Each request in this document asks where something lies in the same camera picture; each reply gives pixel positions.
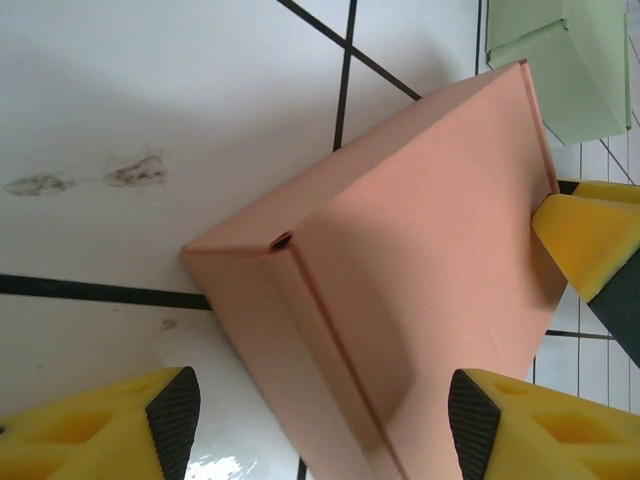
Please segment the small hole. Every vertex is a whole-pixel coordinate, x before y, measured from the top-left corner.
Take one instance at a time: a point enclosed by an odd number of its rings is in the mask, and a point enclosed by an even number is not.
[[[496,388],[507,395],[523,395],[527,393],[527,391],[522,388],[514,387],[506,383],[497,383]]]
[[[533,419],[560,443],[624,443],[605,425],[584,415],[537,415]]]
[[[37,459],[28,457],[0,460],[0,478],[2,480],[46,480],[60,465],[63,459]]]
[[[76,413],[60,418],[32,443],[86,443],[113,418],[110,413]]]
[[[282,250],[287,245],[289,245],[289,242],[291,242],[291,233],[287,232],[287,233],[284,233],[284,234],[280,235],[273,242],[271,242],[271,246],[269,247],[269,249],[271,249],[271,250]]]
[[[588,460],[584,463],[601,480],[638,480],[640,478],[640,462],[637,461]]]

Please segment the stain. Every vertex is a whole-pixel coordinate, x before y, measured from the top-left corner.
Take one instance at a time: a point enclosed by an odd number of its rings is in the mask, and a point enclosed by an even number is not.
[[[112,187],[144,187],[164,184],[167,171],[162,155],[149,155],[133,165],[107,173],[103,178]]]
[[[173,320],[171,318],[165,318],[162,321],[162,325],[160,325],[160,329],[161,330],[171,330],[172,328],[176,328],[177,325],[178,325],[178,322],[176,322],[175,320]]]
[[[42,197],[58,195],[75,184],[75,180],[64,181],[50,173],[41,173],[7,183],[3,190],[17,197]]]

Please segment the grout line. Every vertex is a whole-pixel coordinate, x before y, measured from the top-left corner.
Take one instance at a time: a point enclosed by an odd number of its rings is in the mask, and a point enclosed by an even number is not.
[[[397,88],[402,90],[404,93],[406,93],[413,100],[420,100],[422,98],[418,93],[416,93],[408,85],[406,85],[405,83],[403,83],[400,80],[398,80],[391,73],[389,73],[387,70],[382,68],[376,62],[374,62],[370,57],[368,57],[361,50],[357,49],[356,47],[353,47],[353,50],[351,51],[351,53],[353,54],[354,57],[356,57],[358,60],[360,60],[362,63],[364,63],[367,67],[369,67],[371,70],[373,70],[378,75],[383,77],[389,83],[393,84],[394,86],[396,86]]]
[[[333,151],[342,147],[344,133],[344,117],[347,112],[347,92],[349,91],[349,69],[351,68],[351,50],[353,48],[353,32],[356,24],[356,7],[358,0],[349,2],[349,16],[347,20],[347,44],[344,48],[342,60],[342,76],[340,78],[340,93],[338,95],[338,113],[336,116],[336,131],[333,136]]]
[[[211,310],[204,295],[0,274],[0,294]]]
[[[631,44],[631,48],[633,49],[633,53],[636,54],[636,60],[638,60],[638,63],[640,63],[640,56],[638,55],[638,50],[636,50],[636,46],[633,43],[633,40],[631,39],[631,35],[629,35],[629,43]]]
[[[631,160],[629,155],[629,131],[627,130],[627,172],[629,172],[629,176],[631,176]]]
[[[625,176],[627,177],[627,179],[629,179],[629,181],[631,182],[631,185],[635,185],[635,182],[633,181],[633,178],[631,178],[631,176],[629,175],[629,172],[627,172],[624,167],[622,166],[622,164],[618,161],[618,158],[613,154],[613,152],[611,150],[609,150],[609,145],[607,145],[606,143],[604,143],[604,140],[600,139],[600,143],[602,144],[602,146],[607,150],[607,152],[609,153],[609,156],[611,158],[613,158],[613,161],[616,162],[616,164],[618,165],[618,167],[620,167],[620,170],[622,170],[622,173],[625,174]]]
[[[344,38],[342,38],[340,35],[338,35],[336,32],[331,30],[329,27],[327,27],[324,23],[322,23],[316,17],[311,15],[309,12],[307,12],[304,8],[302,8],[296,2],[294,2],[293,0],[276,0],[276,1],[280,3],[283,7],[290,10],[292,13],[296,14],[302,20],[307,22],[313,28],[318,30],[325,37],[329,38],[330,40],[332,40],[333,42],[337,43],[342,48],[344,48],[346,43]]]
[[[580,178],[582,178],[582,144],[580,144]],[[582,330],[582,306],[580,305],[580,299],[578,299],[578,335],[581,334]],[[576,396],[580,398],[580,344],[582,341],[578,337],[578,382],[577,382],[577,394]]]
[[[607,340],[607,406],[611,406],[611,340]]]
[[[607,182],[611,181],[610,177],[611,177],[611,138],[607,137]]]
[[[482,0],[478,0],[478,27],[476,31],[476,75],[480,73],[480,33],[482,29]]]
[[[549,337],[589,338],[591,340],[615,340],[611,335],[601,335],[599,333],[565,332],[562,330],[547,330],[545,335]]]
[[[302,8],[293,0],[276,0],[276,1],[280,3],[280,5],[282,5],[283,7],[287,8],[289,11],[291,11],[292,13],[300,17],[302,20],[307,22],[313,28],[318,30],[320,33],[325,35],[327,38],[329,38],[331,41],[336,43],[338,46],[342,48],[348,48],[347,41],[344,38],[342,38],[336,32],[331,30],[324,23],[322,23],[316,17],[311,15],[309,12],[307,12],[304,8]],[[351,54],[354,57],[356,57],[358,60],[360,60],[362,63],[364,63],[367,67],[369,67],[371,70],[376,72],[378,75],[383,77],[385,80],[387,80],[391,84],[395,85],[397,88],[402,90],[404,93],[409,95],[414,100],[420,100],[420,98],[422,98],[415,91],[409,88],[406,84],[398,80],[391,73],[389,73],[387,70],[381,67],[378,63],[374,62],[370,57],[365,55],[361,50],[358,50],[355,47],[351,47]]]
[[[302,457],[300,457],[300,461],[298,462],[298,476],[296,477],[296,480],[305,480],[307,478],[307,466],[304,463],[304,460],[302,460]]]

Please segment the pink cardboard box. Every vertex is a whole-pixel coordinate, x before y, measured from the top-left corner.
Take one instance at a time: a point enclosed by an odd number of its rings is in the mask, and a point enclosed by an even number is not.
[[[427,95],[182,257],[316,480],[461,477],[456,368],[523,378],[565,281],[525,62]]]

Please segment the white tile floor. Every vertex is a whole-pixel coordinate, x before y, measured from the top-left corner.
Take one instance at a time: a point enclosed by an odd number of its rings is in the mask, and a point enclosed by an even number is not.
[[[0,292],[70,299],[0,295],[0,415],[191,364],[203,409],[188,478],[296,478],[295,451],[202,299],[186,295],[196,290],[176,254],[332,150],[350,5],[4,2],[0,183],[48,173],[69,188],[0,189]],[[407,92],[487,70],[477,57],[486,1],[360,0],[355,13],[343,143],[409,105]],[[631,60],[637,86],[640,59]],[[639,183],[634,127],[572,147],[550,138],[560,176]],[[105,182],[149,155],[161,157],[163,182]],[[109,286],[185,295],[160,295],[163,303],[154,292]],[[640,413],[640,369],[573,290],[551,329],[530,381]]]

